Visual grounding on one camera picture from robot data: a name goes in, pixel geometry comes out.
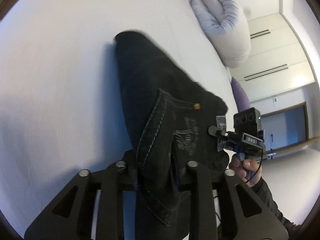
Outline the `person's right hand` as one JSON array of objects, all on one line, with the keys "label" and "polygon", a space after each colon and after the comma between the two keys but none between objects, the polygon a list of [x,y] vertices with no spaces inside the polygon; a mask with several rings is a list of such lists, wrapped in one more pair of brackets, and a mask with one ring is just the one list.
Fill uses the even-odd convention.
[{"label": "person's right hand", "polygon": [[250,188],[254,187],[260,180],[262,167],[252,159],[240,159],[234,154],[228,166],[246,183]]}]

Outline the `dark right sleeve forearm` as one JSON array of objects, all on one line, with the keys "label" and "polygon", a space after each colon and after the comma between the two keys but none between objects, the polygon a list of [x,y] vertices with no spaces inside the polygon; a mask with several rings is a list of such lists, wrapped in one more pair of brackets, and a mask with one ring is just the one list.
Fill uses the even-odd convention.
[{"label": "dark right sleeve forearm", "polygon": [[294,233],[299,229],[300,225],[296,225],[284,217],[283,213],[278,209],[278,205],[273,200],[273,196],[268,187],[268,184],[266,183],[266,181],[264,181],[262,177],[259,179],[258,183],[252,187],[252,190],[267,205],[271,212],[285,227],[289,237],[294,235]]}]

